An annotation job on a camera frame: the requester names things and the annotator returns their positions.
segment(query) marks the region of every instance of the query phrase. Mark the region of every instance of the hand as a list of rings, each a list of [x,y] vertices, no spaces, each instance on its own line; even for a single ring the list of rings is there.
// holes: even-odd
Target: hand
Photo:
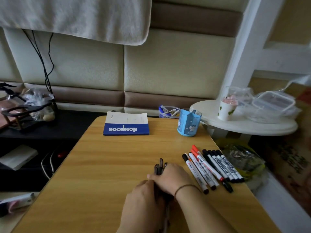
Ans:
[[[154,233],[164,219],[165,202],[154,196],[154,181],[144,180],[126,196],[117,233]]]
[[[155,183],[165,192],[175,195],[178,188],[187,184],[194,184],[188,173],[183,167],[169,163],[166,165],[164,172],[161,176],[155,174],[148,174],[147,178],[154,180]]]

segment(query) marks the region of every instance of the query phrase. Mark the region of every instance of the wooden table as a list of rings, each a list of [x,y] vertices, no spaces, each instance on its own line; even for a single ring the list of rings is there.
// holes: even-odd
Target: wooden table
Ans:
[[[15,228],[14,233],[115,232],[126,194],[163,158],[182,165],[195,144],[217,149],[202,126],[195,137],[181,136],[177,120],[148,118],[148,136],[103,136],[105,116],[95,119]],[[210,191],[207,200],[240,233],[279,232],[246,184]],[[183,214],[171,209],[169,232],[188,232]]]

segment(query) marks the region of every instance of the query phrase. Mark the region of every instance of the right hand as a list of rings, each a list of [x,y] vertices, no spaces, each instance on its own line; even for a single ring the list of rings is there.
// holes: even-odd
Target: right hand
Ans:
[[[183,167],[169,163],[166,165],[161,176],[148,174],[147,178],[154,182],[165,192],[175,195],[178,188],[187,184],[194,184],[188,173]]]

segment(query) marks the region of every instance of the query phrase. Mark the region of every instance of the paper cup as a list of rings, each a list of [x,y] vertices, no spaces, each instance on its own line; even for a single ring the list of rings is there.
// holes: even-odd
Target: paper cup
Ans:
[[[220,101],[218,110],[218,118],[223,121],[231,120],[232,114],[236,109],[236,105],[229,105],[223,101]]]

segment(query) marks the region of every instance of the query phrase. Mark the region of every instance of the white round table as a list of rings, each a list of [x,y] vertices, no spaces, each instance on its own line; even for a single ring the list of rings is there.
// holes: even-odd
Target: white round table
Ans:
[[[247,135],[283,136],[293,133],[298,128],[296,121],[288,118],[282,118],[279,124],[256,123],[245,118],[238,109],[232,114],[232,119],[230,121],[222,121],[217,117],[219,105],[220,101],[218,100],[208,100],[199,101],[190,107],[190,111],[198,110],[202,113],[201,121],[206,123],[209,129],[212,126],[226,131],[218,131],[217,138],[225,137],[228,131]]]

